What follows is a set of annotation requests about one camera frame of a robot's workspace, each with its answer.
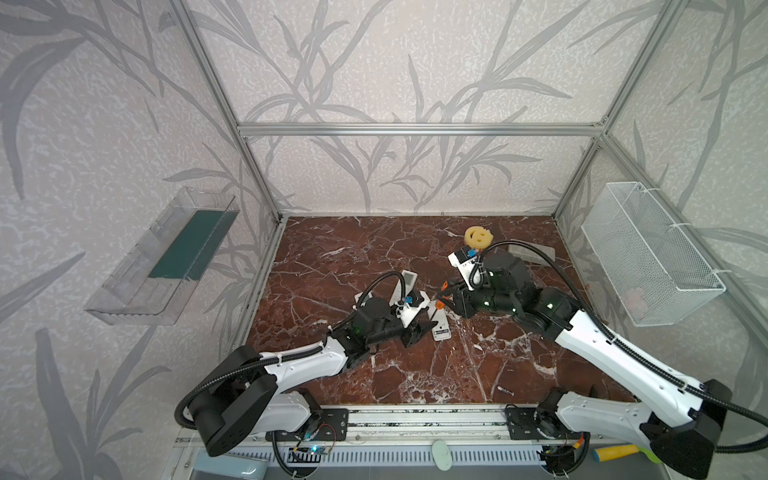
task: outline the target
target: wire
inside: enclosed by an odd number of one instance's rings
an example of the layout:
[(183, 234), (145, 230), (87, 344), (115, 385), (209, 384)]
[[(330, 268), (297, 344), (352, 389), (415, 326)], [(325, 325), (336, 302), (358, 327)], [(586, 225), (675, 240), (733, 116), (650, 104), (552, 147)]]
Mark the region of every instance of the wire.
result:
[[(323, 422), (323, 423), (321, 423), (321, 424), (320, 424), (320, 426), (319, 426), (319, 427), (317, 427), (317, 430), (316, 430), (316, 434), (317, 434), (317, 432), (319, 432), (319, 431), (320, 431), (320, 429), (321, 429), (322, 427), (328, 427), (329, 429), (331, 429), (331, 430), (333, 431), (333, 444), (331, 444), (331, 448), (329, 448), (329, 449), (328, 449), (328, 451), (327, 451), (327, 452), (325, 452), (325, 455), (328, 455), (328, 454), (329, 454), (329, 453), (331, 453), (331, 451), (333, 450), (333, 447), (335, 447), (335, 446), (336, 446), (336, 429), (334, 429), (334, 428), (333, 428), (333, 425), (330, 425), (329, 423), (325, 423), (325, 422)], [(299, 448), (299, 445), (301, 445), (301, 442), (303, 442), (303, 441), (304, 441), (303, 439), (299, 439), (299, 441), (296, 443), (296, 446), (295, 446), (295, 447), (293, 447), (293, 450), (291, 450), (291, 453), (290, 453), (290, 454), (291, 454), (291, 457), (293, 457), (293, 461), (294, 461), (295, 463), (319, 463), (319, 462), (320, 462), (320, 460), (318, 460), (317, 462), (315, 462), (315, 461), (313, 461), (313, 460), (302, 460), (302, 459), (301, 459), (301, 458), (299, 458), (299, 456), (296, 454), (296, 450)]]
[(314, 472), (317, 472), (317, 467), (313, 468), (312, 471), (306, 475), (298, 475), (299, 471), (296, 469), (291, 472), (288, 468), (288, 464), (285, 463), (283, 456), (280, 454), (280, 449), (277, 448), (277, 432), (272, 432), (272, 451), (275, 453), (275, 460), (277, 460), (277, 464), (280, 466), (283, 472), (290, 475), (291, 478), (309, 478), (310, 475), (312, 475)]
[(326, 426), (333, 431), (333, 443), (331, 444), (331, 448), (328, 449), (328, 453), (331, 453), (331, 450), (333, 450), (333, 447), (336, 446), (336, 429), (333, 428), (333, 425), (330, 425), (329, 423), (325, 423), (325, 422), (320, 426), (320, 428), (322, 428), (323, 426)]
[[(567, 470), (561, 470), (562, 473), (558, 473), (556, 471), (550, 470), (549, 468), (547, 468), (546, 465), (542, 465), (541, 467), (546, 472), (551, 473), (552, 475), (557, 476), (557, 477), (567, 477), (568, 474), (573, 473), (576, 470), (576, 468), (579, 468), (581, 466), (581, 464), (584, 463), (584, 459), (587, 458), (587, 454), (589, 453), (589, 439), (591, 438), (591, 434), (590, 434), (590, 432), (582, 432), (581, 436), (584, 438), (584, 443), (580, 447), (581, 448), (581, 452), (579, 452), (579, 456), (576, 458), (576, 462), (574, 462), (574, 464), (571, 465), (570, 468), (568, 468)], [(554, 453), (554, 454), (553, 453), (539, 452), (539, 455), (541, 455), (542, 457), (545, 457), (545, 456), (549, 456), (549, 457), (562, 457), (562, 456), (566, 456), (568, 454), (571, 454), (571, 453), (574, 452), (574, 450), (576, 450), (576, 449), (574, 449), (571, 446), (569, 446), (569, 448), (570, 449), (568, 451), (566, 451), (566, 452), (560, 452), (560, 453)]]
[(403, 278), (402, 273), (396, 272), (392, 270), (391, 272), (383, 273), (379, 278), (376, 280), (373, 280), (373, 283), (368, 285), (368, 288), (363, 290), (362, 295), (360, 295), (360, 298), (357, 299), (357, 307), (360, 308), (362, 303), (366, 301), (366, 297), (369, 293), (371, 293), (371, 290), (376, 288), (376, 285), (379, 285), (382, 280), (384, 280), (387, 277), (390, 276), (397, 276), (398, 280), (400, 280), (400, 300), (406, 299), (406, 279)]
[[(607, 326), (605, 326), (600, 319), (598, 318), (598, 315), (595, 313), (595, 311), (592, 309), (592, 307), (587, 303), (587, 300), (584, 298), (584, 296), (581, 294), (579, 289), (574, 285), (573, 281), (568, 278), (568, 275), (565, 274), (563, 269), (557, 265), (552, 258), (549, 257), (546, 253), (542, 252), (538, 248), (534, 247), (530, 243), (521, 242), (520, 240), (503, 240), (501, 242), (493, 243), (491, 246), (483, 250), (478, 255), (478, 261), (475, 262), (475, 266), (472, 268), (472, 273), (469, 275), (469, 281), (474, 283), (475, 274), (479, 271), (480, 265), (482, 265), (482, 261), (485, 258), (486, 253), (496, 247), (499, 247), (501, 245), (519, 245), (520, 247), (527, 248), (533, 253), (536, 253), (539, 255), (542, 259), (544, 259), (545, 262), (551, 266), (554, 271), (560, 276), (560, 278), (563, 279), (566, 285), (568, 285), (568, 289), (571, 290), (574, 297), (578, 301), (581, 308), (587, 313), (589, 318), (592, 320), (592, 323), (605, 335), (605, 337), (608, 339), (609, 342), (612, 342), (614, 345), (616, 345), (621, 351), (632, 357), (634, 360), (636, 360), (638, 363), (640, 363), (645, 368), (649, 369), (651, 372), (656, 373), (661, 378), (667, 380), (669, 383), (675, 385), (678, 389), (681, 389), (685, 392), (688, 392), (692, 395), (695, 395), (699, 397), (702, 400), (706, 400), (709, 403), (712, 403), (716, 406), (719, 406), (720, 408), (729, 410), (733, 413), (736, 413), (737, 415), (741, 415), (742, 417), (748, 418), (750, 420), (753, 420), (755, 422), (758, 422), (759, 424), (768, 427), (768, 418), (765, 416), (754, 412), (749, 409), (745, 409), (742, 406), (736, 405), (735, 403), (726, 402), (725, 400), (718, 399), (716, 396), (712, 396), (709, 393), (703, 391), (702, 389), (698, 389), (695, 386), (691, 386), (686, 384), (683, 380), (678, 379), (676, 376), (670, 374), (669, 372), (665, 371), (664, 369), (660, 368), (657, 365), (654, 365), (650, 360), (646, 359), (639, 353), (635, 352), (632, 347), (624, 343), (621, 339), (617, 338), (616, 335), (611, 332), (611, 329), (609, 329)], [(480, 270), (480, 284), (483, 283), (483, 274)], [(715, 447), (715, 452), (717, 453), (749, 453), (749, 452), (756, 452), (758, 450), (762, 450), (764, 448), (768, 447), (768, 434), (766, 434), (761, 439), (757, 439), (754, 442), (744, 443), (742, 445), (718, 445)]]
[[(322, 350), (323, 350), (323, 346), (318, 345), (305, 352), (290, 353), (288, 355), (283, 355), (283, 362), (303, 359), (308, 356), (315, 355), (316, 353), (320, 353)], [(197, 426), (194, 424), (194, 421), (189, 420), (184, 415), (184, 409), (187, 408), (190, 405), (190, 403), (192, 403), (192, 400), (194, 400), (195, 397), (197, 397), (202, 392), (208, 390), (210, 387), (216, 385), (219, 382), (232, 379), (236, 376), (243, 375), (244, 373), (252, 372), (253, 370), (260, 369), (267, 365), (274, 365), (279, 361), (280, 361), (280, 358), (276, 356), (272, 356), (269, 358), (257, 360), (256, 362), (249, 363), (248, 365), (245, 365), (245, 366), (241, 366), (238, 369), (213, 377), (212, 379), (204, 380), (203, 382), (198, 384), (195, 388), (193, 388), (191, 392), (186, 394), (178, 403), (178, 405), (176, 405), (176, 410), (174, 410), (174, 419), (176, 420), (176, 423), (178, 423), (179, 425), (183, 426), (186, 429), (197, 430)]]
[[(360, 293), (360, 298), (357, 299), (357, 304), (356, 304), (357, 308), (360, 308), (362, 303), (366, 301), (366, 297), (368, 296), (369, 293), (371, 293), (371, 290), (376, 288), (376, 285), (378, 285), (382, 280), (384, 280), (385, 278), (390, 277), (390, 276), (397, 276), (398, 279), (400, 280), (400, 299), (404, 300), (405, 297), (406, 297), (406, 279), (403, 278), (402, 273), (396, 272), (396, 271), (393, 270), (391, 272), (386, 272), (386, 273), (382, 274), (381, 276), (379, 276), (379, 278), (377, 278), (376, 280), (373, 280), (373, 283), (368, 285), (368, 288), (366, 288), (362, 293)], [(338, 330), (341, 327), (345, 326), (353, 318), (355, 318), (355, 314), (356, 314), (356, 311), (353, 310), (352, 312), (350, 312), (346, 316), (346, 318), (344, 320), (342, 320), (341, 322), (338, 322), (336, 325), (334, 325), (331, 328), (331, 330)]]

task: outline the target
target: black mounting plate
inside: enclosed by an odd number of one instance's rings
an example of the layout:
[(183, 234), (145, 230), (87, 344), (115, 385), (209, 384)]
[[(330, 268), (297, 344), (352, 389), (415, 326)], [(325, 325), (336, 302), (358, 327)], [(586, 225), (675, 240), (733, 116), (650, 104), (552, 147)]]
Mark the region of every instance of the black mounting plate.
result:
[(535, 413), (536, 407), (507, 405), (504, 409), (504, 417), (507, 419), (507, 430), (511, 440), (552, 440), (550, 437), (543, 436), (536, 428)]
[[(322, 409), (320, 413), (320, 423), (327, 423), (333, 427), (336, 431), (336, 441), (341, 442), (346, 440), (346, 429), (349, 424), (349, 410), (348, 409)], [(272, 432), (266, 433), (266, 440), (272, 442)], [(278, 442), (298, 442), (299, 436), (294, 432), (277, 432)], [(322, 427), (315, 435), (315, 438), (307, 440), (313, 441), (332, 441), (333, 431), (328, 427)]]

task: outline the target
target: wallpaper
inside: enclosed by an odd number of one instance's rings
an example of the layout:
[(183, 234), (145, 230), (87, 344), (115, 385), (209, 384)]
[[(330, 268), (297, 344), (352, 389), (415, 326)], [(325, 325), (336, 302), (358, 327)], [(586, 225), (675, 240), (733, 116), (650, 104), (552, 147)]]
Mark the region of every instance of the wallpaper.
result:
[[(282, 137), (252, 142), (251, 150), (281, 210), (292, 214), (542, 215), (554, 210), (587, 142)], [(458, 153), (443, 162), (442, 151)]]
[[(662, 3), (189, 1), (240, 122), (450, 123), (599, 121)], [(549, 214), (586, 140), (250, 143), (292, 214)]]
[[(632, 324), (581, 230), (605, 184), (615, 181), (629, 179), (609, 154), (599, 153), (573, 201), (558, 218), (558, 229), (592, 305), (612, 329), (652, 356), (701, 381), (721, 381), (733, 390), (733, 402), (765, 415), (768, 413), (768, 356), (765, 349), (750, 338), (721, 297), (676, 325), (638, 328)], [(761, 435), (764, 429), (760, 424), (729, 413), (720, 444), (743, 443)], [(756, 480), (764, 476), (767, 466), (765, 451), (715, 455), (709, 478)]]
[(612, 134), (768, 312), (768, 2), (687, 8)]
[[(0, 2), (0, 478), (157, 478), (274, 224), (164, 2)], [(83, 308), (179, 188), (240, 215), (174, 326)]]

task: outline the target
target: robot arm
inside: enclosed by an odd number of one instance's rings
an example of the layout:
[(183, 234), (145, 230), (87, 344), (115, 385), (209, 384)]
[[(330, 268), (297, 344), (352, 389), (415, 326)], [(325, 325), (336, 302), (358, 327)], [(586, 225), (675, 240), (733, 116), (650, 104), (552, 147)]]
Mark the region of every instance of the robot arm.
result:
[[(596, 324), (594, 314), (583, 310), (581, 302), (554, 288), (537, 288), (525, 263), (509, 252), (484, 258), (464, 247), (449, 260), (462, 280), (439, 298), (455, 313), (465, 318), (478, 311), (511, 315), (526, 328), (584, 357), (640, 400), (613, 402), (554, 389), (536, 410), (536, 429), (549, 430), (552, 436), (563, 428), (609, 435), (650, 449), (686, 476), (707, 477), (726, 410), (692, 394), (687, 386), (728, 402), (731, 392), (726, 386), (716, 380), (701, 383), (664, 365), (605, 325)], [(652, 369), (665, 372), (667, 378)]]
[(210, 456), (230, 451), (251, 432), (309, 438), (320, 427), (321, 408), (308, 392), (284, 392), (353, 369), (373, 354), (371, 347), (390, 339), (409, 347), (436, 324), (419, 321), (429, 303), (423, 291), (392, 306), (377, 297), (360, 303), (322, 342), (283, 352), (257, 353), (248, 345), (234, 350), (179, 403), (177, 422), (200, 433)]

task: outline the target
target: white wire basket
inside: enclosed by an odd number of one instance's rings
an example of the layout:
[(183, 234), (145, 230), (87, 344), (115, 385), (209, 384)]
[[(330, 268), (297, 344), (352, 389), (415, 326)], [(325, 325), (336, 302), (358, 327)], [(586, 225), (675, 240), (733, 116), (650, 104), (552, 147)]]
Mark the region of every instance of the white wire basket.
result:
[(680, 224), (639, 182), (606, 184), (581, 229), (636, 326), (675, 324), (725, 291)]

